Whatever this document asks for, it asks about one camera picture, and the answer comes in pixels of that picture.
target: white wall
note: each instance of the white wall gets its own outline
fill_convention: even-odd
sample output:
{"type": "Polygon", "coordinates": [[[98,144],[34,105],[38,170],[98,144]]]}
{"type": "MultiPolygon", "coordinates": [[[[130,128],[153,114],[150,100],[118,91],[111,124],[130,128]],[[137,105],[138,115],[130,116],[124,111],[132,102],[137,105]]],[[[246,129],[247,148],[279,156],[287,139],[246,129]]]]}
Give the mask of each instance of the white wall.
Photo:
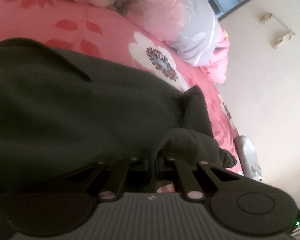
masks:
{"type": "Polygon", "coordinates": [[[300,208],[300,0],[252,0],[220,25],[230,39],[227,80],[218,89],[242,135],[255,144],[265,182],[290,193],[300,208]],[[294,32],[287,32],[272,12],[294,32]]]}

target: wall fixture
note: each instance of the wall fixture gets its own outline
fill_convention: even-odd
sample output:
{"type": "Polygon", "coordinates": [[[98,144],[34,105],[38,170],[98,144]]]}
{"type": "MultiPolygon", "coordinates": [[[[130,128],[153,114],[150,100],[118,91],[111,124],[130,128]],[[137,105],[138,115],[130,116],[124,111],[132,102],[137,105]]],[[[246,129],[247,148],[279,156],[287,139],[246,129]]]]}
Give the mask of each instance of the wall fixture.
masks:
{"type": "Polygon", "coordinates": [[[280,20],[277,16],[275,16],[273,13],[266,13],[261,19],[261,22],[266,22],[270,20],[271,18],[276,19],[283,27],[285,27],[289,33],[284,35],[282,38],[279,38],[277,43],[275,44],[274,48],[276,49],[279,45],[285,43],[286,41],[290,41],[292,36],[295,35],[295,33],[282,21],[280,20]]]}

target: dark green fabric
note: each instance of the dark green fabric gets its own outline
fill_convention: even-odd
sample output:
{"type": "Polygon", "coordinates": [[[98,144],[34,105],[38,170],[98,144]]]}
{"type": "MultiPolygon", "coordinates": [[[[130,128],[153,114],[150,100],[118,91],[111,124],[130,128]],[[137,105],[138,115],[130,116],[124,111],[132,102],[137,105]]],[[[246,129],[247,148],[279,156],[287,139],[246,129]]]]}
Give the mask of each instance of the dark green fabric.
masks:
{"type": "Polygon", "coordinates": [[[0,42],[0,191],[62,175],[99,160],[175,155],[195,165],[236,164],[213,139],[198,87],[184,95],[141,70],[0,42]]]}

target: floral pattern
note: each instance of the floral pattern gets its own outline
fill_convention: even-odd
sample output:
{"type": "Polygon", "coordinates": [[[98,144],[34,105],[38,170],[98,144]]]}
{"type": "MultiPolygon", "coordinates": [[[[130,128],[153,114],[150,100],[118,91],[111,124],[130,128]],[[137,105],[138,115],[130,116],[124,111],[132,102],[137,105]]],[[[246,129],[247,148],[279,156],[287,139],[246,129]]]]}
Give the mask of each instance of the floral pattern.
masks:
{"type": "Polygon", "coordinates": [[[136,43],[129,44],[129,52],[134,60],[179,90],[189,89],[189,85],[177,71],[176,63],[168,50],[155,46],[140,32],[134,32],[133,36],[136,43]]]}
{"type": "Polygon", "coordinates": [[[236,129],[236,127],[235,127],[235,125],[234,125],[234,122],[233,122],[233,120],[232,120],[232,116],[231,116],[231,114],[230,114],[228,108],[226,107],[226,104],[223,102],[223,99],[222,99],[221,95],[218,95],[218,97],[220,98],[220,101],[221,101],[220,107],[221,107],[221,109],[222,109],[222,112],[225,113],[225,114],[227,115],[227,117],[228,117],[228,119],[229,119],[229,122],[230,122],[232,128],[233,128],[233,129],[236,129]]]}
{"type": "MultiPolygon", "coordinates": [[[[76,31],[79,29],[79,24],[75,21],[63,19],[56,23],[55,27],[65,30],[65,31],[76,31]]],[[[99,25],[86,21],[85,28],[97,34],[102,34],[102,29],[99,25]]],[[[63,41],[60,39],[50,39],[45,43],[49,47],[59,48],[59,49],[73,49],[73,44],[67,41],[63,41]]],[[[100,50],[99,48],[92,43],[91,41],[87,41],[86,39],[82,38],[80,41],[80,48],[82,52],[89,56],[100,57],[100,50]]]]}
{"type": "Polygon", "coordinates": [[[41,8],[44,8],[45,5],[53,7],[53,0],[5,0],[5,3],[11,3],[15,1],[19,1],[19,7],[22,9],[29,9],[35,5],[38,5],[41,8]]]}
{"type": "Polygon", "coordinates": [[[168,58],[157,49],[147,48],[146,54],[155,66],[155,69],[161,70],[162,73],[171,80],[177,81],[176,71],[170,66],[168,58]]]}

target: ribbed plastic surface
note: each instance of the ribbed plastic surface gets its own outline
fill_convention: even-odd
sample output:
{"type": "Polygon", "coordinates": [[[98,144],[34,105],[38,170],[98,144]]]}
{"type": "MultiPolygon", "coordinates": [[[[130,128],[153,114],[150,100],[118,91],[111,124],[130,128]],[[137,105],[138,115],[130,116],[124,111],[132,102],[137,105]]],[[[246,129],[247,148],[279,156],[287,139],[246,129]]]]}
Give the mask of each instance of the ribbed plastic surface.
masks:
{"type": "Polygon", "coordinates": [[[16,234],[12,240],[292,240],[288,235],[246,237],[216,223],[198,203],[178,193],[125,193],[113,203],[102,203],[81,227],[62,236],[37,238],[16,234]]]}

